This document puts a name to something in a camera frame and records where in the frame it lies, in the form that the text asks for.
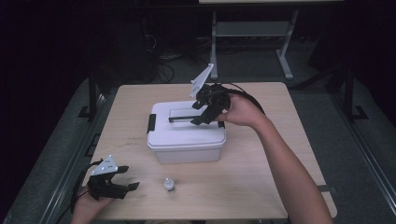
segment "small white object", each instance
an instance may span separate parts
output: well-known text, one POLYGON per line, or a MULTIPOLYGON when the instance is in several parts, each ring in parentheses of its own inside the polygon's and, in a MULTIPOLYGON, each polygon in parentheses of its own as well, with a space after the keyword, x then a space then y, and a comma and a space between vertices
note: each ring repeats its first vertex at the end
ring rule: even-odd
POLYGON ((113 157, 109 155, 104 161, 102 161, 96 168, 91 172, 91 175, 103 175, 117 172, 119 167, 113 160, 113 157))
POLYGON ((194 97, 197 92, 204 86, 207 77, 212 71, 213 65, 213 63, 208 64, 207 68, 198 77, 196 77, 195 80, 191 81, 191 98, 194 97))
POLYGON ((155 128, 148 132, 148 147, 160 163, 218 161, 226 142, 226 131, 216 121, 195 125, 189 121, 169 122, 169 116, 188 116, 194 101, 164 102, 152 107, 155 128))
POLYGON ((165 182, 163 182, 163 185, 168 191, 172 191, 175 189, 175 181, 171 178, 166 178, 165 182))

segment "white triangular bracket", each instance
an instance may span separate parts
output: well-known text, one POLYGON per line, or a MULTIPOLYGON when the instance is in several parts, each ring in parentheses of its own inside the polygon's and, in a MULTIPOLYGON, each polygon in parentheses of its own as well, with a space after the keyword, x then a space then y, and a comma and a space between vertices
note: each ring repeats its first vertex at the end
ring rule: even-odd
POLYGON ((103 175, 114 173, 119 170, 119 167, 113 160, 113 157, 109 155, 104 161, 102 161, 96 168, 91 172, 91 175, 103 175))
POLYGON ((204 86, 207 77, 212 71, 213 65, 213 63, 208 64, 207 68, 198 77, 196 77, 195 80, 191 81, 191 98, 193 98, 197 94, 197 92, 204 86))

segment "person's left hand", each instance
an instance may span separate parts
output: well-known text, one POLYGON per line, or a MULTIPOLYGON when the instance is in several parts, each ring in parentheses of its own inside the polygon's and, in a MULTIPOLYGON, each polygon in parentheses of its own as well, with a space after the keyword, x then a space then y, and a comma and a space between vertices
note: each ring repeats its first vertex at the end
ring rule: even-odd
POLYGON ((112 198, 100 198, 95 200, 88 192, 88 186, 85 186, 78 195, 78 200, 74 208, 72 224, 84 224, 93 221, 99 212, 115 201, 112 198))

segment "forearm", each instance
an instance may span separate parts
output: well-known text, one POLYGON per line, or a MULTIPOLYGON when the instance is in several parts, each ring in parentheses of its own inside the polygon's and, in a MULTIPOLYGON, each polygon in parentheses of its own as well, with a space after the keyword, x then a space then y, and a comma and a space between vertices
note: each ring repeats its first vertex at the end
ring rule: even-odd
POLYGON ((252 128, 262 141, 277 190, 291 221, 332 223, 329 209, 317 185, 273 122, 262 116, 252 128))

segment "person's right arm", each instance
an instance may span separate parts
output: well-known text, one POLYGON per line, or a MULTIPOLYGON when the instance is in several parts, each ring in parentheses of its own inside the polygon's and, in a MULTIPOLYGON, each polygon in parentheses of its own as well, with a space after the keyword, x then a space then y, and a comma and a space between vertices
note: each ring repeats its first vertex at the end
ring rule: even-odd
POLYGON ((329 209, 317 185, 273 122, 249 100, 233 94, 230 98, 230 110, 220 114, 218 120, 249 126, 257 133, 292 223, 332 223, 329 209))

